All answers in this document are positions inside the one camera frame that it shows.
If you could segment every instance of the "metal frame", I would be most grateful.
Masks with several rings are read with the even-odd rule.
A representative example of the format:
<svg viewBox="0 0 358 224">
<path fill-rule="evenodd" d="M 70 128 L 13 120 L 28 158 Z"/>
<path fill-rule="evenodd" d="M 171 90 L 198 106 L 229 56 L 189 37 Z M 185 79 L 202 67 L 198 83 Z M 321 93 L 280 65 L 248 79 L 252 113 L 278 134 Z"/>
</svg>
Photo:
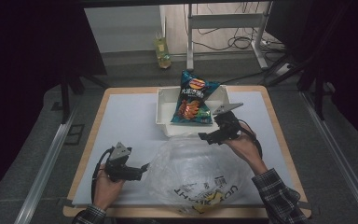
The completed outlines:
<svg viewBox="0 0 358 224">
<path fill-rule="evenodd" d="M 193 29 L 258 27 L 259 31 L 264 31 L 269 17 L 271 5 L 272 2 L 268 2 L 268 5 L 263 13 L 193 15 L 192 4 L 188 4 L 187 70 L 194 70 Z M 251 44 L 261 69 L 265 70 L 268 68 L 268 66 L 260 49 L 262 36 L 263 32 L 257 32 L 256 39 L 255 41 L 252 41 Z"/>
</svg>

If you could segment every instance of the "clear plastic bag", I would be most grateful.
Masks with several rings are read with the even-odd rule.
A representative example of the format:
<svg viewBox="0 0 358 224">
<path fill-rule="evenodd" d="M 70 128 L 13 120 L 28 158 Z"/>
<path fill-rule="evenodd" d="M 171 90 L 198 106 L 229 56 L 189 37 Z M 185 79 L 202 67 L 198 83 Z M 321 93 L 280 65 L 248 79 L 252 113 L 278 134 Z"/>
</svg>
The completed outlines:
<svg viewBox="0 0 358 224">
<path fill-rule="evenodd" d="M 152 197 L 180 212 L 202 214 L 229 204 L 248 188 L 252 171 L 226 146 L 197 134 L 172 137 L 150 163 L 145 178 Z"/>
</svg>

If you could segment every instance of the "table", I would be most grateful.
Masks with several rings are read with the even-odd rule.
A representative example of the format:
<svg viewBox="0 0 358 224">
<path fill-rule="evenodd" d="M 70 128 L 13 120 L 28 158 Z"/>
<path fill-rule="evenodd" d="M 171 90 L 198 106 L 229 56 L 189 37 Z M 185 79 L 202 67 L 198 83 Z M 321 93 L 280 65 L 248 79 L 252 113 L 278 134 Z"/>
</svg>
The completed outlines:
<svg viewBox="0 0 358 224">
<path fill-rule="evenodd" d="M 268 115 L 273 126 L 273 130 L 278 139 L 279 147 L 282 152 L 284 162 L 286 164 L 287 170 L 290 174 L 290 177 L 293 181 L 293 185 L 296 191 L 301 195 L 301 202 L 306 203 L 307 197 L 304 193 L 304 190 L 301 186 L 300 180 L 298 178 L 296 167 L 294 166 L 292 157 L 290 155 L 289 149 L 284 140 L 284 136 L 280 127 L 280 124 L 275 115 L 272 103 L 269 99 L 267 90 L 261 86 L 228 86 L 227 90 L 229 92 L 242 92 L 242 91 L 259 91 L 263 97 Z M 94 120 L 88 142 L 86 144 L 83 156 L 77 168 L 77 172 L 72 184 L 72 187 L 68 193 L 67 199 L 72 201 L 76 194 L 76 189 L 79 186 L 80 180 L 85 173 L 86 166 L 90 157 L 92 147 L 96 141 L 97 133 L 101 127 L 103 115 L 106 109 L 107 102 L 111 94 L 139 94 L 139 93 L 157 93 L 158 87 L 145 87 L 145 88 L 110 88 L 107 89 L 104 93 L 100 108 L 98 110 L 97 116 Z M 73 217 L 79 211 L 83 210 L 85 207 L 74 208 L 71 206 L 65 206 L 63 208 L 63 213 L 65 216 Z M 310 217 L 311 211 L 309 209 L 302 209 L 304 214 L 307 217 Z M 161 207 L 115 207 L 110 208 L 107 211 L 107 215 L 110 217 L 186 217 L 186 215 L 177 213 L 174 209 L 171 208 L 161 208 Z M 267 217 L 265 209 L 260 207 L 242 207 L 242 206 L 232 206 L 232 207 L 222 207 L 213 210 L 212 213 L 205 213 L 199 217 L 230 217 L 230 218 L 263 218 Z"/>
</svg>

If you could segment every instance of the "human hand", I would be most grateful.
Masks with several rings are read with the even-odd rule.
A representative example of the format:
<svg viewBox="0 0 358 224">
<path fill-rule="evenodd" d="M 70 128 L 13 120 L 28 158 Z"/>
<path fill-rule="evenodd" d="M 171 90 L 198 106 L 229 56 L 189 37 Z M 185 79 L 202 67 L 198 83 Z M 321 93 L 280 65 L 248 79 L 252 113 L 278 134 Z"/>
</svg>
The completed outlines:
<svg viewBox="0 0 358 224">
<path fill-rule="evenodd" d="M 240 125 L 255 135 L 247 124 L 240 122 Z M 266 164 L 261 159 L 255 143 L 248 134 L 241 132 L 238 138 L 228 139 L 223 143 L 227 144 L 237 156 L 248 162 L 255 175 L 261 175 L 268 170 Z"/>
<path fill-rule="evenodd" d="M 111 181 L 104 170 L 104 164 L 102 164 L 95 185 L 94 205 L 106 211 L 109 205 L 117 199 L 124 182 L 124 180 L 118 180 L 118 182 Z"/>
</svg>

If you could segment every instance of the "gray floor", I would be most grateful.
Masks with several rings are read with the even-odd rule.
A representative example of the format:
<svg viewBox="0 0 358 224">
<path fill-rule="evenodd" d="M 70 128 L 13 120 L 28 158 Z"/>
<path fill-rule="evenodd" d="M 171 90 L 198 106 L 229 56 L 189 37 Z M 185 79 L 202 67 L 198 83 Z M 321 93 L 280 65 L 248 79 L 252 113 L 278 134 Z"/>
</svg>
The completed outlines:
<svg viewBox="0 0 358 224">
<path fill-rule="evenodd" d="M 115 87 L 179 85 L 180 74 L 186 68 L 186 63 L 184 57 L 180 56 L 173 57 L 172 60 L 170 69 L 161 70 L 154 62 L 154 54 L 151 52 L 104 55 L 108 76 L 99 78 Z M 258 72 L 260 69 L 255 57 L 249 52 L 198 56 L 194 71 L 205 79 L 221 82 L 249 76 L 230 81 L 228 85 L 256 85 L 263 77 L 250 75 Z M 291 77 L 276 87 L 268 88 L 268 92 L 312 206 L 312 219 L 315 223 L 358 223 L 358 201 L 312 120 L 303 98 L 296 90 L 297 79 L 298 76 Z M 66 196 L 103 96 L 103 90 L 94 83 L 83 79 L 83 84 L 86 87 L 83 95 L 71 95 L 71 102 L 79 101 L 72 124 L 83 125 L 83 133 L 78 143 L 75 136 L 66 138 L 66 144 L 61 148 L 31 223 L 71 222 L 71 218 L 62 214 L 62 207 L 66 203 Z M 14 223 L 21 210 L 60 126 L 62 112 L 52 109 L 60 101 L 59 87 L 46 93 L 44 108 L 33 131 L 0 183 L 0 223 Z M 324 97 L 324 115 L 325 123 L 358 178 L 358 132 L 337 111 L 329 96 Z M 191 220 L 164 221 L 192 223 Z M 254 220 L 229 222 L 256 223 Z"/>
</svg>

